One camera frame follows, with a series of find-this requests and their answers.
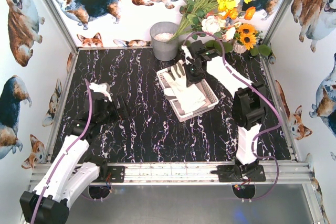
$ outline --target white rose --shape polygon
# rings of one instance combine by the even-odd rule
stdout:
[[[236,27],[231,27],[226,31],[226,33],[222,36],[222,38],[226,41],[232,40],[236,33]]]
[[[215,16],[208,16],[206,19],[202,20],[202,31],[214,34],[220,30],[219,23]]]

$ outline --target white cloth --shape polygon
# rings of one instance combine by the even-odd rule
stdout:
[[[176,65],[171,67],[172,75],[168,72],[164,72],[162,75],[171,87],[171,90],[165,89],[164,93],[171,97],[171,91],[173,91],[181,105],[181,109],[187,114],[199,109],[205,104],[205,95],[203,95],[195,84],[187,88],[187,79],[182,64],[183,61],[179,60]]]

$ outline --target dog paw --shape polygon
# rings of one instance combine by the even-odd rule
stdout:
[[[302,35],[300,34],[300,35],[299,35],[299,40],[300,40],[301,42],[303,42],[303,41],[305,40],[305,37],[302,36]]]

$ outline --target corgi wallpaper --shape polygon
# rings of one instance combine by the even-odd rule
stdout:
[[[298,159],[314,157],[324,223],[336,223],[335,1],[292,0],[271,39],[272,71]]]
[[[19,223],[19,198],[44,161],[51,126],[42,122],[53,122],[71,49],[43,0],[0,0],[0,9],[0,222]]]
[[[161,21],[179,23],[183,0],[52,0],[78,47],[150,46],[149,29]],[[256,6],[252,20],[268,30],[282,0],[256,0],[243,3]]]

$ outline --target orange flower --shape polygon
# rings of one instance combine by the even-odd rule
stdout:
[[[249,9],[246,10],[244,19],[251,20],[255,12],[256,8],[254,6],[250,7]]]

